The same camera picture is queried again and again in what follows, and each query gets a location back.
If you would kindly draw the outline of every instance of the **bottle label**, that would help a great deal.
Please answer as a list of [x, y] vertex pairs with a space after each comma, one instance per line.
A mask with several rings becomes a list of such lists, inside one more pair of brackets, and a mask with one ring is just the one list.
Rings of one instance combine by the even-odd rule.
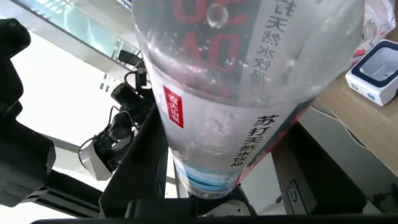
[[148, 63], [152, 89], [180, 180], [191, 192], [217, 198], [242, 179], [297, 120], [303, 108], [240, 108], [215, 103], [168, 82]]

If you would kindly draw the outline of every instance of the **wooden table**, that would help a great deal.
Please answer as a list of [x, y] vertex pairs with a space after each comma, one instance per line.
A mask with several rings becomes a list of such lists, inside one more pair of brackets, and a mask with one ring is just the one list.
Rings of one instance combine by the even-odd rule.
[[[388, 39], [398, 42], [398, 28]], [[398, 99], [384, 107], [351, 90], [341, 74], [318, 98], [395, 175], [398, 175]]]

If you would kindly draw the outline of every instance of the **water droplet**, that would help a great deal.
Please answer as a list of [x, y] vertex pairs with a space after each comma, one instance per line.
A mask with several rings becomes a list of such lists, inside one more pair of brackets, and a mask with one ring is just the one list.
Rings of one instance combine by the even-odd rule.
[[242, 60], [239, 61], [239, 64], [242, 65], [244, 68], [247, 68], [249, 65], [244, 63]]
[[312, 86], [312, 87], [311, 87], [311, 90], [312, 90], [314, 93], [319, 93], [319, 92], [322, 90], [322, 86], [321, 86], [321, 85]]
[[251, 64], [253, 63], [253, 58], [250, 55], [247, 55], [243, 63]]
[[260, 102], [265, 103], [265, 102], [269, 102], [271, 100], [271, 98], [266, 95], [262, 95], [259, 97], [259, 100], [260, 100]]
[[294, 62], [295, 60], [290, 60], [287, 62], [287, 65], [285, 66], [284, 72], [282, 74], [283, 81], [287, 82], [289, 80], [290, 75], [292, 74]]
[[206, 13], [207, 23], [212, 28], [220, 29], [222, 28], [228, 21], [228, 10], [221, 4], [213, 3], [208, 9]]

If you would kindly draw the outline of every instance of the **white device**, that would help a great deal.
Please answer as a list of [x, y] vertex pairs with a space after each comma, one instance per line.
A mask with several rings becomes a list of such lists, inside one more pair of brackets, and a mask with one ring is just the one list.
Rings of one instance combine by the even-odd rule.
[[95, 152], [93, 141], [79, 152], [79, 156], [84, 167], [96, 180], [108, 180], [112, 177], [112, 173]]
[[203, 217], [250, 216], [248, 206], [239, 200], [230, 200], [215, 207]]
[[384, 106], [398, 90], [398, 43], [378, 42], [346, 74], [351, 89]]

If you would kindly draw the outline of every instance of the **plastic bag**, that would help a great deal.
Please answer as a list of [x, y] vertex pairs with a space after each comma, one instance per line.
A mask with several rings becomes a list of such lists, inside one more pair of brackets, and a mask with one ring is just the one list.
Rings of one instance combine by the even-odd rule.
[[365, 0], [363, 41], [351, 58], [351, 66], [396, 27], [394, 6], [395, 0]]

